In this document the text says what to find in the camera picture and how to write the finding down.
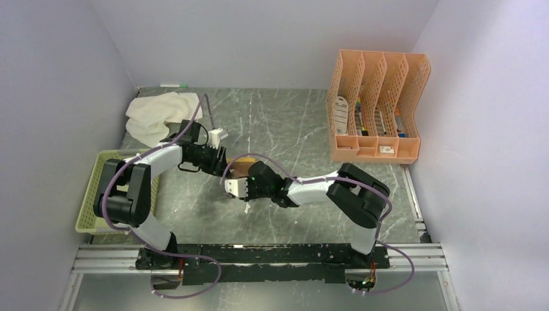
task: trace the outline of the cloth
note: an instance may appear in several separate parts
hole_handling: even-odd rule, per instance
[[[126,111],[129,117],[126,129],[133,138],[154,147],[170,133],[166,123],[190,120],[198,102],[196,93],[170,92],[159,96],[135,98]],[[202,108],[195,119],[200,118]]]

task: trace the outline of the green plastic basket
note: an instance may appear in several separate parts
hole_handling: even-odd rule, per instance
[[[90,235],[112,235],[121,234],[121,231],[115,231],[109,228],[103,218],[95,216],[93,213],[93,202],[95,200],[95,194],[97,193],[97,187],[99,187],[99,179],[103,172],[103,166],[108,159],[127,159],[135,156],[137,153],[143,153],[147,149],[129,149],[129,150],[104,150],[99,152],[89,183],[87,184],[86,193],[84,195],[84,201],[76,220],[76,232],[89,233]],[[156,177],[151,182],[151,212],[154,213],[156,208],[156,199],[158,194],[159,177]]]

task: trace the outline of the purple cable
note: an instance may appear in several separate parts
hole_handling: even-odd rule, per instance
[[[383,243],[383,242],[381,242],[377,239],[379,237],[379,233],[380,233],[380,230],[381,230],[381,223],[389,215],[389,213],[391,213],[391,211],[393,210],[393,205],[392,205],[391,201],[383,193],[379,192],[377,189],[374,189],[371,186],[368,186],[364,183],[361,183],[360,181],[356,181],[354,179],[344,178],[344,177],[326,177],[326,178],[315,178],[315,179],[310,179],[310,180],[306,180],[306,181],[300,181],[296,177],[292,176],[287,170],[284,169],[284,167],[282,167],[282,165],[280,163],[278,163],[274,159],[271,159],[270,157],[267,157],[266,155],[257,154],[257,153],[254,153],[254,152],[249,152],[247,154],[241,154],[241,155],[235,157],[227,165],[227,167],[223,171],[223,175],[221,177],[221,184],[224,184],[224,182],[227,178],[227,173],[229,172],[229,168],[231,167],[231,165],[233,165],[233,163],[235,163],[237,159],[240,159],[241,157],[246,157],[246,156],[262,157],[262,158],[270,161],[272,164],[274,164],[276,167],[278,167],[286,176],[288,176],[291,180],[293,180],[296,183],[302,184],[302,185],[307,185],[307,184],[310,184],[310,183],[319,183],[321,181],[339,180],[339,181],[343,181],[343,182],[346,182],[346,183],[352,183],[352,184],[357,185],[359,187],[362,187],[366,190],[369,190],[369,191],[373,192],[374,194],[376,194],[377,196],[379,196],[387,204],[387,211],[385,213],[383,213],[383,215],[381,215],[381,217],[379,217],[378,226],[377,226],[377,229],[375,231],[375,240],[376,240],[377,243],[380,243],[381,245],[385,246],[386,248],[392,249],[392,250],[400,253],[401,255],[403,255],[404,258],[406,258],[410,262],[410,265],[412,267],[412,271],[410,272],[410,275],[408,276],[408,278],[406,280],[404,280],[404,282],[402,282],[402,283],[400,283],[396,286],[393,286],[391,288],[387,288],[385,290],[380,290],[380,291],[377,291],[377,292],[367,292],[367,293],[364,293],[364,294],[365,295],[386,294],[388,292],[392,292],[394,290],[397,290],[397,289],[401,288],[402,286],[408,284],[412,280],[412,278],[414,277],[414,274],[416,273],[416,269],[414,267],[414,263],[412,262],[412,259],[408,255],[406,255],[406,253],[401,251],[400,249],[395,248],[393,246],[390,246],[388,244],[385,244],[385,243]]]
[[[198,110],[200,109],[200,107],[202,105],[202,101],[204,100],[204,98],[206,99],[206,104],[208,105],[208,111],[210,111],[210,100],[208,98],[208,95],[204,94],[202,96],[202,98],[200,98],[200,101],[198,102],[198,105],[196,105],[196,109],[194,110],[194,113],[192,114],[192,117],[190,118],[190,122],[187,124],[187,126],[185,126],[183,131],[181,131],[181,133],[179,133],[179,135],[177,135],[174,139],[172,139],[172,141],[170,141],[168,144],[164,144],[162,146],[156,146],[156,147],[154,147],[150,150],[147,150],[146,152],[143,152],[143,154],[141,154],[137,157],[134,157],[133,159],[129,160],[124,165],[122,165],[120,170],[118,170],[116,172],[116,174],[113,176],[113,179],[111,179],[111,181],[107,185],[107,189],[105,189],[105,194],[103,195],[103,200],[101,201],[101,211],[103,212],[103,219],[105,220],[107,225],[110,228],[112,228],[114,230],[117,230],[117,231],[129,231],[131,233],[131,235],[134,238],[136,238],[141,244],[143,244],[146,248],[148,248],[148,249],[150,249],[150,250],[152,250],[156,253],[159,253],[161,255],[165,255],[165,256],[171,256],[171,257],[177,257],[177,258],[201,258],[201,259],[209,260],[209,261],[211,261],[211,262],[213,262],[214,264],[217,265],[217,267],[218,267],[218,276],[216,277],[216,280],[210,286],[208,286],[205,289],[203,289],[199,292],[196,292],[194,294],[184,295],[184,296],[163,295],[163,294],[160,294],[159,292],[157,292],[154,289],[153,284],[151,282],[151,287],[152,287],[152,290],[153,290],[153,294],[155,294],[156,296],[162,297],[162,298],[185,299],[185,298],[191,298],[191,297],[201,295],[201,294],[211,290],[215,285],[217,285],[217,283],[221,279],[221,264],[216,259],[214,259],[212,257],[209,257],[209,256],[205,256],[205,255],[176,254],[176,253],[169,253],[167,251],[157,249],[157,248],[147,244],[147,242],[143,241],[143,239],[141,239],[134,232],[132,232],[130,228],[120,228],[120,227],[115,226],[113,224],[113,222],[110,220],[109,215],[107,214],[107,198],[109,197],[109,194],[111,193],[111,190],[113,189],[113,187],[116,183],[116,180],[120,177],[120,175],[122,175],[122,173],[124,172],[125,169],[127,169],[128,166],[130,166],[131,164],[137,162],[139,159],[141,159],[143,157],[146,157],[146,156],[148,156],[148,155],[150,155],[150,154],[152,154],[152,153],[154,153],[154,152],[156,152],[160,149],[163,149],[163,148],[166,148],[167,146],[171,146],[171,145],[175,144],[185,134],[185,132],[187,132],[187,130],[190,128],[191,124],[194,122],[194,118],[196,117],[196,114],[198,113]]]
[[[383,294],[387,294],[388,292],[392,292],[394,290],[398,290],[399,288],[403,287],[404,285],[408,284],[413,278],[414,278],[414,274],[416,274],[416,267],[414,266],[414,263],[412,262],[412,259],[410,258],[410,256],[406,255],[405,252],[401,251],[400,249],[398,248],[395,248],[394,246],[391,246],[389,244],[385,244],[383,243],[382,241],[377,241],[377,243],[380,243],[381,245],[385,246],[386,248],[388,249],[392,249],[394,251],[396,251],[397,253],[400,253],[400,255],[403,255],[404,258],[406,258],[408,260],[408,262],[410,263],[410,267],[412,268],[412,271],[410,272],[410,274],[408,275],[408,277],[400,284],[398,285],[395,285],[393,287],[390,287],[390,288],[386,288],[384,290],[378,290],[376,292],[363,292],[364,295],[370,295],[370,296],[373,296],[373,295],[383,295]]]
[[[212,130],[215,130],[216,129],[216,124],[214,122],[214,115],[212,114],[212,110],[210,109],[210,101],[207,100],[207,103],[208,103],[208,114],[210,115],[210,125],[212,126]]]

